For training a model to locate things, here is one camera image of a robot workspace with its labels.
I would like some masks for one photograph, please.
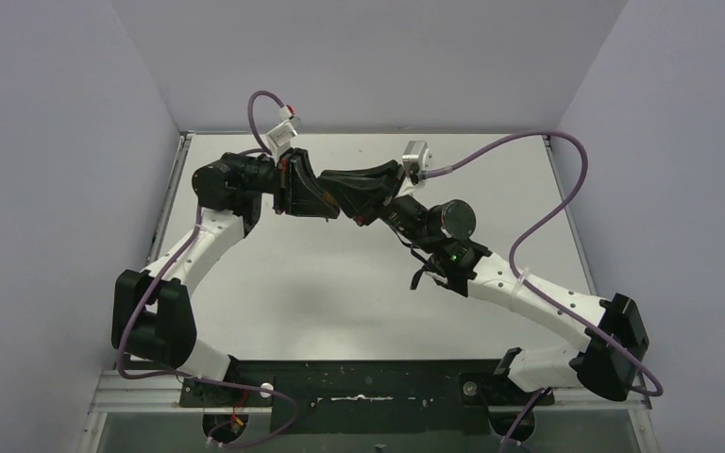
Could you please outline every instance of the white arm segment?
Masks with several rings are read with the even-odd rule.
[[[155,277],[169,257],[188,240],[188,232],[171,250],[145,267],[151,277]],[[165,274],[168,281],[178,278],[187,288],[188,295],[193,292],[201,279],[212,266],[221,259],[234,244],[244,237],[243,218],[230,211],[204,210],[202,227],[191,246],[182,254]],[[229,368],[229,356],[196,338],[190,357],[178,367],[178,370],[198,378],[224,380]]]
[[[581,387],[576,372],[568,365],[584,352],[591,338],[585,326],[565,313],[557,311],[513,276],[510,264],[497,254],[483,257],[474,268],[477,277],[468,282],[468,296],[493,302],[543,326],[562,337],[568,344],[539,350],[522,350],[510,365],[509,379],[521,390],[532,392],[544,387]],[[580,294],[543,280],[528,276],[544,293],[577,314],[599,325],[604,308],[601,297]]]

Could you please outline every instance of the white work surface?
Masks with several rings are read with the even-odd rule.
[[[433,167],[449,165],[498,135],[303,135],[316,175],[400,161],[410,140],[425,140]],[[241,135],[194,135],[162,249],[188,232],[196,197],[194,170],[227,151],[256,147]],[[507,257],[524,230],[561,200],[540,137],[491,151],[452,175],[428,181],[415,197],[428,208],[454,198],[477,213],[472,239]],[[497,359],[511,348],[563,341],[488,302],[464,298],[424,277],[420,263],[383,223],[359,227],[341,216],[278,216],[264,195],[262,216],[232,247],[193,296],[199,336],[247,360]],[[519,267],[571,290],[588,293],[580,255],[564,214],[518,251]]]

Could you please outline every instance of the gray wall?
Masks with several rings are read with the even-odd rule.
[[[176,143],[109,0],[0,1],[0,452],[74,448]]]
[[[182,130],[267,89],[305,131],[499,131],[557,124],[626,0],[112,3]]]
[[[667,385],[663,450],[725,451],[725,2],[630,1],[560,128],[591,152],[573,212],[596,284],[638,300]]]

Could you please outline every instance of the robotic arm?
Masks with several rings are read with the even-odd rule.
[[[327,170],[320,176],[313,173],[306,150],[276,151],[276,160],[226,153],[194,173],[193,188],[204,208],[197,236],[156,288],[151,300],[160,302],[157,313],[141,314],[129,334],[127,352],[196,377],[234,379],[237,359],[198,339],[190,295],[221,256],[251,232],[260,218],[261,198],[270,193],[278,214],[336,219],[342,212],[361,227],[382,221],[422,261],[413,288],[427,274],[442,288],[500,305],[565,339],[565,346],[515,348],[501,359],[495,375],[524,392],[585,387],[607,399],[627,398],[635,366],[583,324],[530,291],[524,284],[526,271],[514,277],[506,260],[472,241],[476,216],[468,204],[451,200],[426,208],[413,197],[425,184],[421,176],[430,160],[426,143],[410,142],[401,163],[391,160],[364,170]],[[115,348],[141,294],[172,253],[141,272],[127,270],[118,278],[112,325]],[[531,282],[643,359],[649,341],[632,299],[621,294],[612,300],[577,294],[535,276]]]

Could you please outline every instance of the wall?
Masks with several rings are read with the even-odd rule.
[[[725,2],[630,1],[560,128],[591,151],[573,214],[594,280],[640,303],[667,384],[663,450],[725,451]]]
[[[266,89],[302,132],[493,132],[554,126],[626,0],[112,3],[182,130],[247,130]]]
[[[0,1],[0,452],[74,448],[176,145],[108,0]]]

